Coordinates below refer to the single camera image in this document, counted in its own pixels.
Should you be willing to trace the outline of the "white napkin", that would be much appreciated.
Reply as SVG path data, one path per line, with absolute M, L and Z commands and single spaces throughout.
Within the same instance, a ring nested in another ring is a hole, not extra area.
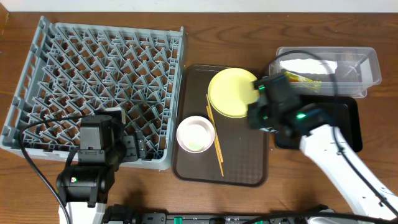
M 279 62 L 281 68 L 295 73 L 309 73 L 317 75 L 329 75 L 337 69 L 335 61 L 319 61 L 315 59 L 292 59 Z

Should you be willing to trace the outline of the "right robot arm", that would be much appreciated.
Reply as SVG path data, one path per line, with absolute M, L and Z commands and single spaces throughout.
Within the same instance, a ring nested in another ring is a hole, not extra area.
M 259 97 L 248 106 L 251 129 L 299 139 L 300 151 L 325 173 L 357 220 L 397 223 L 397 196 L 352 150 L 336 125 L 335 114 L 316 103 L 304 104 L 282 73 L 252 85 Z

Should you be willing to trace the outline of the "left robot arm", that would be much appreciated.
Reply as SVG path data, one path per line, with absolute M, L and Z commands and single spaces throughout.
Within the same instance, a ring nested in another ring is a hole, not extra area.
M 82 119 L 80 146 L 57 177 L 57 189 L 68 217 L 60 223 L 140 223 L 141 216 L 125 205 L 108 207 L 115 173 L 124 162 L 146 156 L 140 132 L 125 135 L 124 111 L 100 111 Z

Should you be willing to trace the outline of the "pink bowl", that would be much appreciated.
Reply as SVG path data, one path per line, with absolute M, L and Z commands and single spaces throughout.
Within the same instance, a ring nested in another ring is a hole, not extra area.
M 178 145 L 189 153 L 202 153 L 211 147 L 215 140 L 215 130 L 211 121 L 202 116 L 185 118 L 177 128 Z

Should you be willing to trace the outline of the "green orange snack wrapper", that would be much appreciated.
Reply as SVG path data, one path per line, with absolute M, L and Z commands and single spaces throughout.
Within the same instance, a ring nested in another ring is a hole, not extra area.
M 289 71 L 284 72 L 284 75 L 288 78 L 289 82 L 293 83 L 297 88 L 304 88 L 314 92 L 321 89 L 321 81 L 312 80 Z

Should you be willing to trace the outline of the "wooden chopstick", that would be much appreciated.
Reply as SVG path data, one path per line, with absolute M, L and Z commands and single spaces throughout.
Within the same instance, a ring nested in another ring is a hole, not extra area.
M 210 107 L 209 106 L 206 106 L 206 111 L 207 111 L 208 117 L 209 117 L 209 119 L 210 119 L 210 121 L 211 121 L 211 123 L 212 123 L 212 125 L 214 127 L 214 130 L 215 130 L 215 140 L 214 140 L 215 151 L 216 151 L 216 155 L 217 155 L 217 159 L 218 159 L 218 164 L 219 164 L 219 167 L 220 167 L 221 176 L 224 177 L 224 171 L 223 171 L 223 166 L 222 166 L 222 161 L 221 161 L 221 155 L 220 155 L 219 146 L 218 146 L 218 143 L 217 143 L 216 128 L 215 128 L 215 125 L 213 124 L 213 120 L 212 120 L 212 116 L 211 116 L 211 113 L 210 113 L 211 111 L 210 111 Z
M 216 124 L 215 124 L 215 121 L 214 121 L 213 112 L 211 110 L 211 104 L 210 104 L 210 99 L 209 99 L 208 95 L 206 95 L 206 100 L 207 100 L 207 104 L 208 104 L 207 105 L 208 116 L 210 117 L 210 121 L 211 121 L 211 123 L 213 125 L 213 128 L 215 130 L 215 147 L 216 147 L 216 150 L 217 150 L 217 155 L 220 158 L 220 162 L 223 163 L 224 160 L 223 160 L 223 156 L 222 156 L 222 152 L 221 152 L 220 142 L 219 142 L 218 134 L 217 134 L 217 131 L 216 131 Z

